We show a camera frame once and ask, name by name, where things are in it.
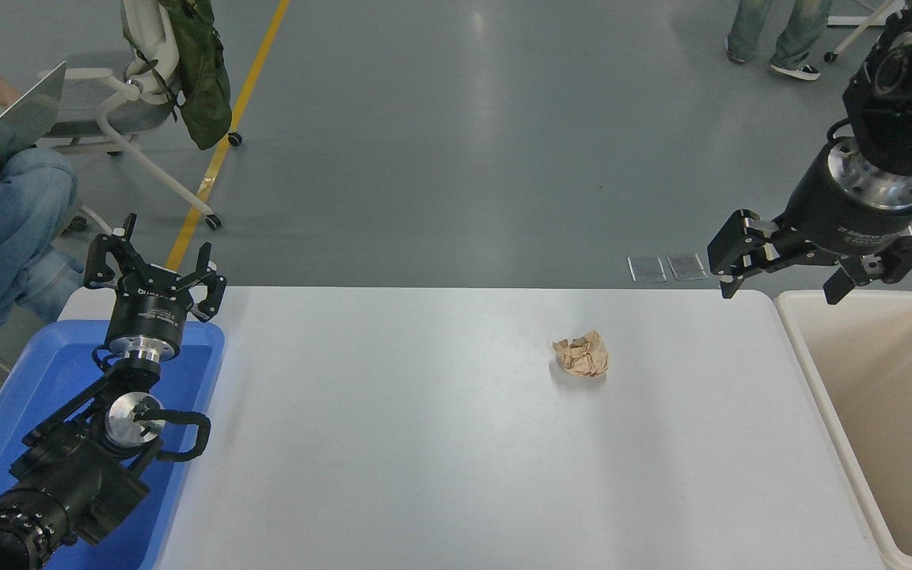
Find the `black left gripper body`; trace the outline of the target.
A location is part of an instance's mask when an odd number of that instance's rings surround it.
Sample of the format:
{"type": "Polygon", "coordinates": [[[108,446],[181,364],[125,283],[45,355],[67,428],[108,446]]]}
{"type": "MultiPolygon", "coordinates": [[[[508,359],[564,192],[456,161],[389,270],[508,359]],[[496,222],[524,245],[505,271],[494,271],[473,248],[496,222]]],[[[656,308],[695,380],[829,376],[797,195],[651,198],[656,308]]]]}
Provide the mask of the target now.
{"type": "Polygon", "coordinates": [[[174,290],[180,276],[162,267],[147,267],[124,273],[116,285],[116,305],[105,343],[144,336],[180,347],[192,297],[187,290],[174,290]]]}

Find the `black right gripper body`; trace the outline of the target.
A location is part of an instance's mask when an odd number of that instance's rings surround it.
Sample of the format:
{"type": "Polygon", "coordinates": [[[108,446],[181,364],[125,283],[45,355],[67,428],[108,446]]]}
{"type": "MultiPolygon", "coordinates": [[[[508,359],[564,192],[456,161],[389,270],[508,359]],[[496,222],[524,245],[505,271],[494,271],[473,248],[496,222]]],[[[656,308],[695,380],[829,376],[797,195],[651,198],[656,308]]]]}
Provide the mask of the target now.
{"type": "Polygon", "coordinates": [[[884,172],[857,145],[826,145],[781,217],[828,252],[872,255],[912,224],[912,176],[884,172]]]}

